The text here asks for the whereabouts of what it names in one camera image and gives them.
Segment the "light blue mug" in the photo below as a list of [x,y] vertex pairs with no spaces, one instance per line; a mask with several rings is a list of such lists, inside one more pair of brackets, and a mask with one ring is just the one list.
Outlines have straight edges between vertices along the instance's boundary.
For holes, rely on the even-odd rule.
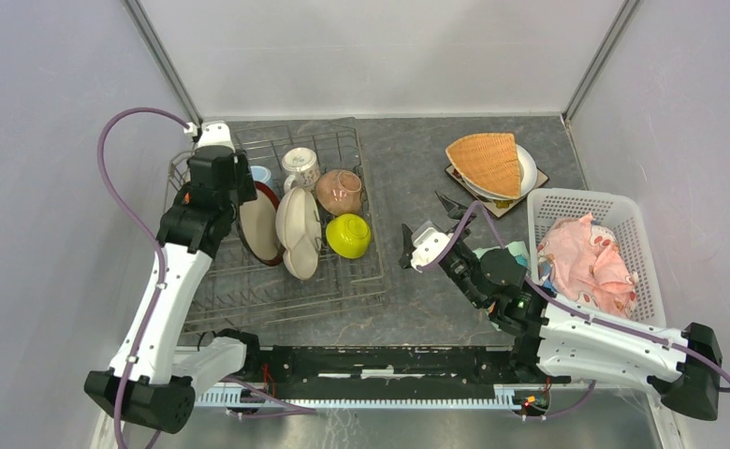
[[270,169],[263,166],[250,166],[254,181],[264,183],[272,188],[274,185],[273,175]]

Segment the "red-rimmed beige plate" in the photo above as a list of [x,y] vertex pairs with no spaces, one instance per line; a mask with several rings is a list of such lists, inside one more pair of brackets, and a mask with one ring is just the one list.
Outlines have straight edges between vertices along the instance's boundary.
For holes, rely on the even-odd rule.
[[236,228],[244,248],[259,263],[275,267],[283,262],[284,247],[277,235],[279,199],[263,182],[255,182],[256,198],[239,207]]

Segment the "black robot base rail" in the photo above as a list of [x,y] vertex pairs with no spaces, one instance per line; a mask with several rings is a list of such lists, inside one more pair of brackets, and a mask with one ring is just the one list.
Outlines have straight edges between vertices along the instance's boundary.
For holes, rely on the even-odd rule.
[[496,346],[263,346],[257,335],[234,329],[214,333],[245,344],[241,369],[214,388],[229,409],[243,412],[283,401],[308,408],[521,408],[510,387],[546,390],[568,376],[525,369],[509,348]]

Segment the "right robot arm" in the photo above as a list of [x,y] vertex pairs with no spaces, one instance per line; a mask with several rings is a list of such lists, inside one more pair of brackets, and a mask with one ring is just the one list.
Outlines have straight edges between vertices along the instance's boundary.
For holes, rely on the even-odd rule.
[[730,393],[714,330],[692,322],[683,329],[650,326],[566,297],[535,282],[505,245],[481,255],[464,234],[479,202],[469,207],[438,196],[456,224],[401,227],[401,268],[440,268],[494,327],[514,338],[511,374],[590,380],[651,393],[669,410],[702,421],[719,414],[719,395]]

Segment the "white floral mug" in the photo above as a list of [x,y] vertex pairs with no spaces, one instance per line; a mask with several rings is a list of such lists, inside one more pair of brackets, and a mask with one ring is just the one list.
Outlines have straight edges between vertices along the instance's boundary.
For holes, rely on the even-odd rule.
[[309,148],[289,150],[281,165],[285,173],[283,187],[286,194],[293,188],[312,190],[321,177],[317,153]]

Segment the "beige brown-rimmed bowl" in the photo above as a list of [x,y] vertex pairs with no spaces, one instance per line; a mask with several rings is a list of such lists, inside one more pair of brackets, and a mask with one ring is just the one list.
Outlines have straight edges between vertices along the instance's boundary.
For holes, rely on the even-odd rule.
[[362,208],[363,184],[352,171],[333,169],[317,182],[314,192],[320,205],[334,216],[357,214]]

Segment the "cream divided plate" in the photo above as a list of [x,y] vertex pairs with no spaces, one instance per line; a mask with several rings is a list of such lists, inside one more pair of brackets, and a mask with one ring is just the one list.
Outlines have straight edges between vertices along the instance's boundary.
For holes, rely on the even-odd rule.
[[314,197],[302,188],[292,188],[280,203],[275,224],[289,273],[299,280],[310,280],[317,271],[322,244],[320,213]]

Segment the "lime green bowl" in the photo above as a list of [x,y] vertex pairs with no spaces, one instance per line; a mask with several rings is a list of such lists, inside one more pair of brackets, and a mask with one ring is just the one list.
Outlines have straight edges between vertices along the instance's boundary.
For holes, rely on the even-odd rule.
[[358,259],[368,251],[372,231],[362,217],[346,213],[329,222],[326,238],[329,247],[338,255]]

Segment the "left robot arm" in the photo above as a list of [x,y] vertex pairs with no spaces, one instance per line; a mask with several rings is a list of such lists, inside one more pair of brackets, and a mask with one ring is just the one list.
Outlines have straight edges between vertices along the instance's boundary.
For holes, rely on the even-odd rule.
[[242,203],[256,199],[247,156],[229,144],[197,148],[190,181],[162,216],[155,259],[142,301],[118,353],[93,370],[84,391],[111,417],[175,434],[196,399],[233,374],[253,380],[262,369],[258,337],[224,329],[183,361],[175,351],[200,282]]

